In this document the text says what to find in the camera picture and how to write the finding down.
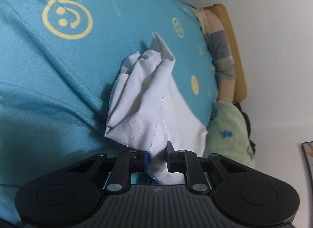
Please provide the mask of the white t-shirt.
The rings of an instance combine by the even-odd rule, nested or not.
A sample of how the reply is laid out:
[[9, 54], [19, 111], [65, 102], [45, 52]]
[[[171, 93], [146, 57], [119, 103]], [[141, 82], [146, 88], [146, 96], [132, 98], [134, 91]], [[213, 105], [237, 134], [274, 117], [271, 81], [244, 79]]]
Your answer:
[[157, 183], [183, 183], [183, 174], [170, 173], [166, 146], [201, 156], [207, 130], [191, 112], [172, 77], [176, 58], [159, 34], [145, 53], [124, 60], [110, 94], [105, 137], [148, 152], [148, 175]]

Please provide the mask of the green fleece blanket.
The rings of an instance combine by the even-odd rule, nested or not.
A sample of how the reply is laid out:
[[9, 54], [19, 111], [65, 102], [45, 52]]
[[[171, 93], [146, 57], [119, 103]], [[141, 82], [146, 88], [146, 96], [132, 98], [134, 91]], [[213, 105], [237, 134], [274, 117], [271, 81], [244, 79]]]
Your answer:
[[255, 153], [247, 125], [234, 104], [216, 102], [207, 131], [204, 157], [217, 153], [248, 167], [255, 167]]

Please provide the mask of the black clothing pile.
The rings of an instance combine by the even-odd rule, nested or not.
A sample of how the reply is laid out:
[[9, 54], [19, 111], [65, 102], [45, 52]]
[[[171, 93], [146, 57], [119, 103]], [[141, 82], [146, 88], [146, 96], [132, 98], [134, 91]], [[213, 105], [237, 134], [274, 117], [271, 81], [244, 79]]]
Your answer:
[[235, 107], [241, 112], [241, 114], [244, 117], [245, 123], [246, 123], [246, 127], [247, 127], [247, 134], [248, 134], [248, 139], [253, 151], [253, 154], [255, 154], [256, 152], [256, 144], [250, 139], [250, 135], [251, 135], [251, 124], [250, 124], [250, 119], [248, 117], [248, 115], [243, 111], [241, 105], [239, 103], [235, 103]]

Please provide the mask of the mustard yellow headboard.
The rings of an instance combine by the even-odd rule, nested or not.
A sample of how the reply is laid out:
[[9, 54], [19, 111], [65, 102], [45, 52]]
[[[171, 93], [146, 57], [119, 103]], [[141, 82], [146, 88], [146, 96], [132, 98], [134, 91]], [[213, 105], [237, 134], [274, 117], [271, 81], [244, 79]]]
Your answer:
[[212, 6], [207, 6], [205, 7], [205, 9], [209, 10], [219, 18], [226, 31], [236, 71], [235, 92], [233, 101], [234, 103], [241, 103], [246, 99], [248, 92], [244, 69], [242, 66], [240, 52], [238, 48], [238, 43], [229, 14], [227, 12], [226, 7], [222, 4], [214, 4]]

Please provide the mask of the plaid pillow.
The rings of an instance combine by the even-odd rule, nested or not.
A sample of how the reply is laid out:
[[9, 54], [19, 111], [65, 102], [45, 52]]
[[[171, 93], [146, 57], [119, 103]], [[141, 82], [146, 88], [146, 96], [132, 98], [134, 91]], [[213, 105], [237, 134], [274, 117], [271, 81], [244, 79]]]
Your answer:
[[192, 9], [201, 25], [207, 48], [212, 55], [218, 84], [218, 101], [233, 102], [235, 93], [235, 62], [225, 28], [220, 19], [204, 8]]

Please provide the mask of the framed picture edge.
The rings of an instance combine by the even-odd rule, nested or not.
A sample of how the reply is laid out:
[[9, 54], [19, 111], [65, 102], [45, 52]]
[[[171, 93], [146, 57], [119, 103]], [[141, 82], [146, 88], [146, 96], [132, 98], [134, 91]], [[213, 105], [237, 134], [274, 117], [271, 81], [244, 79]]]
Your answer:
[[306, 159], [309, 175], [312, 179], [313, 144], [312, 142], [305, 142], [301, 144], [301, 147]]

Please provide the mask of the teal patterned bed sheet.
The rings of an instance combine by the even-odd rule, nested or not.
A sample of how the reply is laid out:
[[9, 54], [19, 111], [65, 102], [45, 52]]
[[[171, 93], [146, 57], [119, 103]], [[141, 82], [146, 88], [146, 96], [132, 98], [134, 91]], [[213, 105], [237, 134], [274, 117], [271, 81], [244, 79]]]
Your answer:
[[96, 152], [122, 62], [158, 33], [180, 94], [207, 126], [218, 87], [192, 7], [176, 0], [1, 0], [1, 219], [22, 185]]

